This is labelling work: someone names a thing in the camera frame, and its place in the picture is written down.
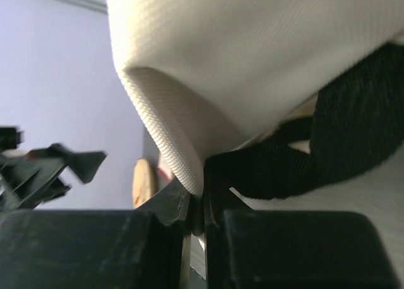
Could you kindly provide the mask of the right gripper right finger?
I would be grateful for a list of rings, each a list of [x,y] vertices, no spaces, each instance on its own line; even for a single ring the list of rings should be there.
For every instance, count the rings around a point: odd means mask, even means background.
[[[230,191],[292,196],[363,174],[381,155],[330,164],[297,150],[240,150],[208,159],[205,180],[209,288],[399,288],[378,231],[346,211],[255,211]]]

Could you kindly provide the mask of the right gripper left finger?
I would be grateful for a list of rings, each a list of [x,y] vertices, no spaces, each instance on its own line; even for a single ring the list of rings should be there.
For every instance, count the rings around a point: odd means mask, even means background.
[[[190,195],[177,181],[132,210],[1,216],[2,288],[184,288]]]

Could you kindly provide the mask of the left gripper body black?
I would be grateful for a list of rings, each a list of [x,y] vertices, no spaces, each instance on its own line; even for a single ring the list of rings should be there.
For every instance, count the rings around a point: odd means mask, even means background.
[[[34,209],[38,200],[30,190],[38,171],[24,164],[32,159],[29,152],[18,149],[23,133],[17,127],[1,127],[1,211]]]

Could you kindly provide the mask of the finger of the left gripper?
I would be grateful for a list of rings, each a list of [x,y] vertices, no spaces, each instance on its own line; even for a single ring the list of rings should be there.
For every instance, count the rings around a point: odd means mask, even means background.
[[[19,208],[33,209],[41,203],[46,203],[57,198],[61,198],[71,189],[69,184],[65,184],[60,175],[64,167],[53,169],[50,167],[41,168],[33,175],[24,180],[18,186]]]
[[[104,151],[73,151],[61,143],[47,148],[36,148],[28,152],[30,158],[59,158],[83,183],[91,182],[107,157]]]

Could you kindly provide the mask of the cream canvas backpack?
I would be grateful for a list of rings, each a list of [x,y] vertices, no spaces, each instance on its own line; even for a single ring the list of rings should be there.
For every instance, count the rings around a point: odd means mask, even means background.
[[[107,0],[114,66],[181,184],[386,42],[403,0]]]

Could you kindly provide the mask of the red white paperback book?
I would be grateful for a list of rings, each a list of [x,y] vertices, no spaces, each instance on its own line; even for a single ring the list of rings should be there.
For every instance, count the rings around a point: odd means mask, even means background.
[[[167,180],[167,182],[171,182],[174,174],[171,171],[168,163],[162,155],[159,155],[158,163],[157,163],[157,172]]]

